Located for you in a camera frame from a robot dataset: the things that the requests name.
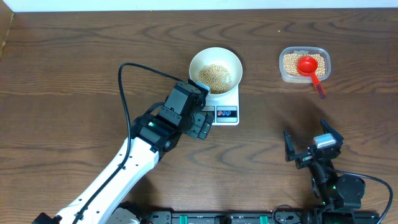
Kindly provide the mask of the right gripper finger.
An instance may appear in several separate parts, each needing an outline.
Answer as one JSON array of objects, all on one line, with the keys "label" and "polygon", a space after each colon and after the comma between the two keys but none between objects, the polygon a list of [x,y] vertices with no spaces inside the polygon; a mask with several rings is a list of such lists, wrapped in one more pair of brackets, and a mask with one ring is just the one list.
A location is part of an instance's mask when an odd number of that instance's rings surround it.
[{"label": "right gripper finger", "polygon": [[287,131],[283,130],[284,142],[285,142],[285,161],[290,162],[295,160],[295,150]]},{"label": "right gripper finger", "polygon": [[344,140],[344,137],[333,129],[324,119],[320,121],[320,124],[325,134],[331,134],[337,142],[342,142]]}]

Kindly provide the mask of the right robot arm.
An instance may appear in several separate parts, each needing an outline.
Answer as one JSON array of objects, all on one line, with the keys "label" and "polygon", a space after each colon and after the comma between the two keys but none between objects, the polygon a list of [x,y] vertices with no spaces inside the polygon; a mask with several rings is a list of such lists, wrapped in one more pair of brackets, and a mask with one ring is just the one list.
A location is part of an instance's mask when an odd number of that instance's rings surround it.
[{"label": "right robot arm", "polygon": [[379,215],[359,212],[365,193],[365,181],[355,175],[338,174],[332,160],[341,154],[344,137],[324,119],[323,134],[314,137],[305,152],[297,154],[287,131],[285,160],[294,161],[297,169],[308,168],[312,176],[312,189],[322,204],[303,213],[302,223],[377,223]]}]

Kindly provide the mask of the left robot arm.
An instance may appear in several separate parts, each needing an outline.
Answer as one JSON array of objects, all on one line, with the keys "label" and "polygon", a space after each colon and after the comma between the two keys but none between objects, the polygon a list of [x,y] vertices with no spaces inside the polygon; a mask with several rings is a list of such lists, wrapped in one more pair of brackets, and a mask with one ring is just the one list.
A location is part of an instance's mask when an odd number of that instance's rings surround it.
[{"label": "left robot arm", "polygon": [[137,182],[171,151],[181,135],[205,139],[213,122],[203,109],[210,87],[178,81],[164,102],[153,104],[128,122],[128,135],[113,160],[90,186],[54,217],[41,213],[38,223],[106,223]]}]

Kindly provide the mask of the red plastic measuring scoop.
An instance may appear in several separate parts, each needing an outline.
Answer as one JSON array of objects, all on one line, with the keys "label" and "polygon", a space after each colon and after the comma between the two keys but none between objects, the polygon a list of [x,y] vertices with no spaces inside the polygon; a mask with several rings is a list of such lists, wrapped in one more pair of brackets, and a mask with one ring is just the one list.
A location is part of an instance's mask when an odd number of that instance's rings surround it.
[{"label": "red plastic measuring scoop", "polygon": [[304,77],[310,77],[319,97],[321,99],[325,99],[326,98],[325,91],[323,89],[320,80],[317,78],[315,74],[317,68],[318,68],[318,62],[311,56],[301,57],[297,61],[297,71],[299,72],[299,74]]}]

